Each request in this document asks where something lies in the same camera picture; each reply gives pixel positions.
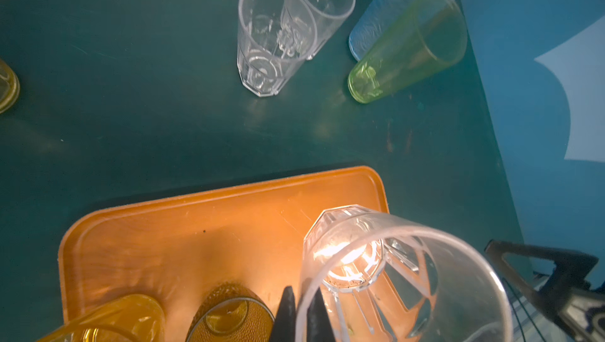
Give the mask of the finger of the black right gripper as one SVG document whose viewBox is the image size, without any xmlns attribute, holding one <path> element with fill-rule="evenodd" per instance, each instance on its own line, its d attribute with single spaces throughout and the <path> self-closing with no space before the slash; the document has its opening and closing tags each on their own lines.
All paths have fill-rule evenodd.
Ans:
<svg viewBox="0 0 605 342">
<path fill-rule="evenodd" d="M 510 284 L 551 321 L 572 289 L 600 292 L 589 282 L 599 259 L 564 248 L 492 240 L 485 254 Z"/>
</svg>

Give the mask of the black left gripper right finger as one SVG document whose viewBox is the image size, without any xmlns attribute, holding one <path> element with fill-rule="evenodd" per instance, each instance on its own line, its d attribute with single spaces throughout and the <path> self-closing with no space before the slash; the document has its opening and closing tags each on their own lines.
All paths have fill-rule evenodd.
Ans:
<svg viewBox="0 0 605 342">
<path fill-rule="evenodd" d="M 326 304 L 319 289 L 307 310 L 307 342 L 336 342 Z"/>
</svg>

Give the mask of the short yellow plastic glass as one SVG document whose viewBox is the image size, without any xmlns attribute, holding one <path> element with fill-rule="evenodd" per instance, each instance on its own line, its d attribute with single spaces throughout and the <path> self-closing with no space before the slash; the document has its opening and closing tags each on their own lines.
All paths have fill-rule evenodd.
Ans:
<svg viewBox="0 0 605 342">
<path fill-rule="evenodd" d="M 163 341 L 165 314 L 156 299 L 132 294 L 64 324 L 42 341 Z"/>
</svg>

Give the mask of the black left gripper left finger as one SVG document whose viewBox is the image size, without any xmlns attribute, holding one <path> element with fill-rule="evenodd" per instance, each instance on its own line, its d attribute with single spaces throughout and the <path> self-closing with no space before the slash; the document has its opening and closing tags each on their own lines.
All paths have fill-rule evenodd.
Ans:
<svg viewBox="0 0 605 342">
<path fill-rule="evenodd" d="M 293 287 L 285 287 L 274 320 L 269 342 L 294 342 L 296 336 L 296 298 Z"/>
</svg>

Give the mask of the dark brown textured glass back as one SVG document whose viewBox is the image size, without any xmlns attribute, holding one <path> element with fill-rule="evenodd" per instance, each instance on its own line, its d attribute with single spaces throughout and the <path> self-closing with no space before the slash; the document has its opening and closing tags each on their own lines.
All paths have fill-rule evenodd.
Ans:
<svg viewBox="0 0 605 342">
<path fill-rule="evenodd" d="M 274 316 L 250 289 L 225 282 L 207 294 L 192 320 L 187 341 L 268 341 Z"/>
</svg>

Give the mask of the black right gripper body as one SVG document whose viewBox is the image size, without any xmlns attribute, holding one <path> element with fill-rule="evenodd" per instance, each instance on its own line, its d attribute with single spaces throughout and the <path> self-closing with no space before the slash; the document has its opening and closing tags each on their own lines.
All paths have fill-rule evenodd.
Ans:
<svg viewBox="0 0 605 342">
<path fill-rule="evenodd" d="M 572 289 L 557 312 L 556 325 L 574 341 L 604 341 L 604 294 Z"/>
</svg>

